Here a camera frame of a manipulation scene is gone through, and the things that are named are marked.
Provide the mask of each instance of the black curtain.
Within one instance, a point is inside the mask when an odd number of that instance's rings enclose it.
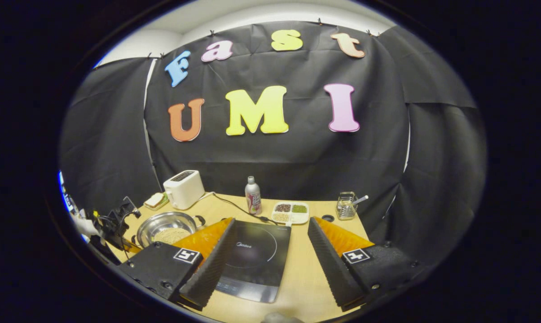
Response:
[[[379,41],[400,73],[411,131],[408,167],[380,237],[434,265],[478,209],[488,154],[484,125],[463,81],[435,51],[399,26]]]
[[[102,65],[86,76],[70,103],[59,164],[79,208],[106,214],[125,196],[140,206],[161,191],[143,128],[150,65],[147,59]]]
[[[277,52],[274,31],[294,29],[303,47]],[[358,39],[365,57],[349,57],[330,35],[348,33]],[[206,47],[233,42],[233,55],[204,63]],[[172,88],[165,67],[190,51],[188,76]],[[359,131],[333,132],[332,104],[324,86],[350,84]],[[229,101],[225,95],[244,89],[256,103],[268,86],[285,86],[287,133],[264,134],[258,129],[226,135]],[[200,134],[189,142],[170,133],[167,109],[204,98]],[[221,31],[168,53],[159,60],[148,88],[145,121],[151,154],[161,182],[186,169],[198,170],[207,191],[242,196],[249,175],[262,197],[285,200],[336,200],[344,191],[369,195],[359,207],[362,218],[387,210],[404,171],[408,145],[408,113],[396,64],[388,50],[363,31],[311,22],[269,22]],[[189,129],[190,109],[182,113]]]

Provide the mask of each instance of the white divided tray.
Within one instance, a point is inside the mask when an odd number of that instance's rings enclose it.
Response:
[[[278,211],[277,207],[282,204],[289,205],[290,206],[289,211]],[[306,212],[305,213],[293,212],[293,208],[295,205],[306,207]],[[272,210],[272,215],[270,218],[273,221],[276,221],[277,223],[290,222],[292,224],[303,224],[308,221],[309,214],[310,214],[310,208],[308,207],[308,204],[306,203],[281,201],[274,205],[274,208]]]

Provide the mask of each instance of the spray can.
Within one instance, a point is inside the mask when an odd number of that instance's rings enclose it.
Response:
[[[248,184],[244,188],[244,195],[246,195],[248,212],[250,214],[260,214],[262,212],[260,187],[254,182],[254,176],[248,176]]]

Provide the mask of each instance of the wire basket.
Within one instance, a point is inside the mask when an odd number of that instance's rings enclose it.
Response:
[[[336,214],[338,219],[352,219],[356,215],[358,205],[353,205],[352,202],[356,201],[356,194],[354,192],[341,192],[338,196],[338,203],[336,204]]]

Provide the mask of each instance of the induction cooktop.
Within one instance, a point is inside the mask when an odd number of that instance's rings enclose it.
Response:
[[[238,241],[216,290],[256,302],[273,303],[282,280],[290,227],[236,221]]]

